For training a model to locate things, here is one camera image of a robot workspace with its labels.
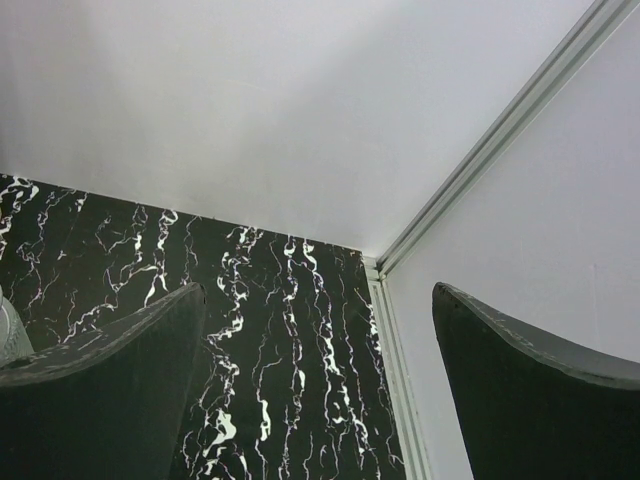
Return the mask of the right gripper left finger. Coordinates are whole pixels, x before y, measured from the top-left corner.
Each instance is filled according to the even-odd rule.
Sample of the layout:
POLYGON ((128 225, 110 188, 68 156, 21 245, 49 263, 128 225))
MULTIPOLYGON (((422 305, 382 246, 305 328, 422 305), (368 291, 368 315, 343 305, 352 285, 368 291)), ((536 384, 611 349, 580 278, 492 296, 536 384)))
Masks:
POLYGON ((190 283, 3 366, 2 478, 168 478, 205 317, 190 283))

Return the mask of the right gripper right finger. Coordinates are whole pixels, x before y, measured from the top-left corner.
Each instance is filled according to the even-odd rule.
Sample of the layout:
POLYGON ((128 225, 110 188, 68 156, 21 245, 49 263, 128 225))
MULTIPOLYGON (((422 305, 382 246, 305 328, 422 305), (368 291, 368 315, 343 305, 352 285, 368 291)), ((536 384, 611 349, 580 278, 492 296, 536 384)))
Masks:
POLYGON ((474 478, 638 478, 638 363, 442 282, 432 318, 474 478))

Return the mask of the ribbed goblet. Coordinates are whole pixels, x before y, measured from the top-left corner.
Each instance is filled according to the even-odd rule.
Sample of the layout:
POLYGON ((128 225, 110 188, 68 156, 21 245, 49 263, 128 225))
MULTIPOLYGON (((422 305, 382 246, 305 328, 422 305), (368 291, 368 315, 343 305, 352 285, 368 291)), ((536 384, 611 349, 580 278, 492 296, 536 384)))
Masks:
POLYGON ((1 293, 0 364, 2 367, 34 353, 33 346, 17 310, 1 293))

